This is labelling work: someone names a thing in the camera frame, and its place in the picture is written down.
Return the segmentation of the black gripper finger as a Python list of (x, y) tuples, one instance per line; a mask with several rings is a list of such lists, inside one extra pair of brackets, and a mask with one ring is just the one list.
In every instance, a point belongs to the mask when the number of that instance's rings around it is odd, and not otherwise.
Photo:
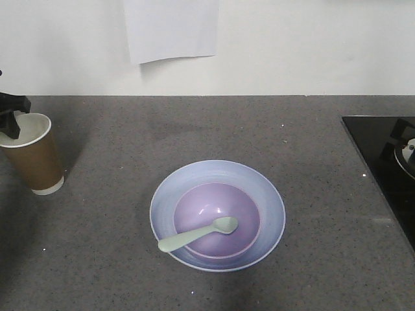
[(1, 132), (11, 139), (18, 139), (20, 127), (16, 121), (13, 111), (1, 112)]

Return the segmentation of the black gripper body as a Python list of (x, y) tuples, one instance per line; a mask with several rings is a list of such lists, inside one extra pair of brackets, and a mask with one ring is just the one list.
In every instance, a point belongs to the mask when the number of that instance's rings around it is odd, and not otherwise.
[(0, 93), (1, 113), (10, 111), (20, 111), (23, 113), (30, 113), (31, 102), (24, 95), (11, 95), (7, 93)]

